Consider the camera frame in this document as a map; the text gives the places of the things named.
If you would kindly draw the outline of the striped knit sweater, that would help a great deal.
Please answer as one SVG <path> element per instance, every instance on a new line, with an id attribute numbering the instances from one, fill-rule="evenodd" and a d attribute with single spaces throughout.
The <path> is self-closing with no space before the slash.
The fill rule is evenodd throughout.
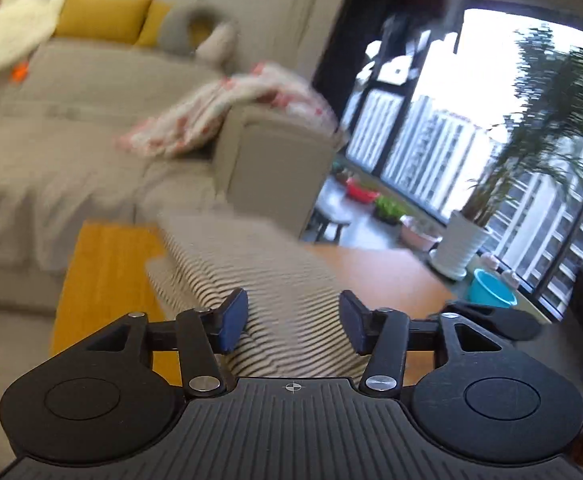
<path id="1" fill-rule="evenodd" d="M 224 359 L 234 375 L 362 377 L 369 360 L 340 325 L 340 283 L 292 236 L 265 220 L 182 211 L 160 214 L 158 228 L 165 254 L 146 272 L 167 318 L 247 292 L 246 327 Z"/>

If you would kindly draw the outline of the blue plastic basin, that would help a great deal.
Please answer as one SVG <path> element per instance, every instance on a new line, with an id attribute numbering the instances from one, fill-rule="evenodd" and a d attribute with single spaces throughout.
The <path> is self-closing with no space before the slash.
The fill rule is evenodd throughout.
<path id="1" fill-rule="evenodd" d="M 472 304 L 495 308 L 515 308 L 517 297 L 496 275 L 476 269 L 468 289 L 467 299 Z"/>

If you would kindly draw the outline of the pink metal bowl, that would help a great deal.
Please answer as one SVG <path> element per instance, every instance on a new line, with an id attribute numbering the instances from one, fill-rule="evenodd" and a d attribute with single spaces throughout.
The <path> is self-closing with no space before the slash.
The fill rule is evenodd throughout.
<path id="1" fill-rule="evenodd" d="M 401 242 L 416 252 L 429 252 L 442 240 L 436 223 L 412 216 L 403 216 L 400 222 Z"/>

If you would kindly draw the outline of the green plant tray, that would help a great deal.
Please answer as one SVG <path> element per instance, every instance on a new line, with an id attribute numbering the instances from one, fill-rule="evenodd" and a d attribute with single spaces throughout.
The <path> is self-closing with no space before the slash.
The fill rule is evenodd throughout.
<path id="1" fill-rule="evenodd" d="M 375 200 L 373 216 L 388 226 L 396 226 L 400 223 L 404 214 L 408 212 L 403 203 L 393 198 L 380 195 Z"/>

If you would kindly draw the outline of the small dark stool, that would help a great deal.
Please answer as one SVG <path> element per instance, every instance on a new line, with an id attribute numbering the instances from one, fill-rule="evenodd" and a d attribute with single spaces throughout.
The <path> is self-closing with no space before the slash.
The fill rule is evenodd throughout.
<path id="1" fill-rule="evenodd" d="M 335 229 L 335 234 L 333 237 L 327 238 L 326 232 L 331 226 Z M 348 211 L 343 210 L 339 205 L 331 203 L 326 197 L 320 195 L 317 197 L 305 231 L 314 234 L 314 244 L 331 243 L 339 245 L 343 231 L 349 226 L 351 226 L 351 217 Z"/>

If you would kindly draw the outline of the red plastic basin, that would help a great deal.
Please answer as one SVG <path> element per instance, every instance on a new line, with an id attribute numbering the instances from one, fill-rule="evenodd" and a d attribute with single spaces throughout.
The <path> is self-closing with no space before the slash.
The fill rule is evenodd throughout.
<path id="1" fill-rule="evenodd" d="M 375 188 L 363 184 L 357 179 L 349 178 L 346 183 L 346 196 L 357 203 L 369 205 L 375 202 L 380 196 L 380 192 Z"/>

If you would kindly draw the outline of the pink floral blanket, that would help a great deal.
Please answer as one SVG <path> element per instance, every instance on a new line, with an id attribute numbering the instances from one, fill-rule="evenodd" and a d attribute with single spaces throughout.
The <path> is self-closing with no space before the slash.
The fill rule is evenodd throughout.
<path id="1" fill-rule="evenodd" d="M 336 132 L 336 116 L 308 81 L 276 63 L 260 63 L 189 92 L 157 117 L 116 139 L 121 150 L 142 157 L 176 157 L 216 136 L 228 113 L 241 105 L 263 105 L 305 125 Z"/>

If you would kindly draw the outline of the potted palm plant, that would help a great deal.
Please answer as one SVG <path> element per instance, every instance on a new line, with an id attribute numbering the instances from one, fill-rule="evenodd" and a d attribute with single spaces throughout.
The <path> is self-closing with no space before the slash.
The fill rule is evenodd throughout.
<path id="1" fill-rule="evenodd" d="M 465 278 L 470 260 L 488 237 L 488 223 L 526 172 L 546 176 L 566 195 L 572 177 L 583 181 L 583 45 L 555 48 L 548 27 L 517 41 L 515 97 L 520 110 L 503 118 L 508 141 L 482 171 L 462 209 L 451 215 L 429 263 L 453 281 Z"/>

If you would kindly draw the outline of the beige sofa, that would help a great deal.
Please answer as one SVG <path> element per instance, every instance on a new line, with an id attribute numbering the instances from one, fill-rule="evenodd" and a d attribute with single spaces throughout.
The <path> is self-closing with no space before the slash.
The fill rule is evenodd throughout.
<path id="1" fill-rule="evenodd" d="M 0 75 L 0 306 L 53 314 L 87 221 L 228 210 L 305 229 L 339 145 L 264 104 L 234 105 L 214 138 L 146 157 L 116 140 L 204 84 L 211 68 L 145 49 L 52 40 L 29 75 Z"/>

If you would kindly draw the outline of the grey neck pillow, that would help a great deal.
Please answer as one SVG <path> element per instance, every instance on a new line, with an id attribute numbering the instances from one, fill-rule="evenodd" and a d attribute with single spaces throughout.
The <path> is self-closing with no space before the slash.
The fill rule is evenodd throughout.
<path id="1" fill-rule="evenodd" d="M 238 36 L 238 25 L 220 11 L 210 6 L 179 6 L 165 15 L 157 46 L 171 55 L 221 66 L 234 55 Z"/>

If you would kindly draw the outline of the yellow cushion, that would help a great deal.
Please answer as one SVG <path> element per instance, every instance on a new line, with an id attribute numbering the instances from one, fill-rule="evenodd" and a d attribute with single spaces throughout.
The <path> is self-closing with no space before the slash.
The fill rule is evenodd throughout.
<path id="1" fill-rule="evenodd" d="M 54 36 L 155 48 L 172 9 L 161 0 L 64 0 Z"/>

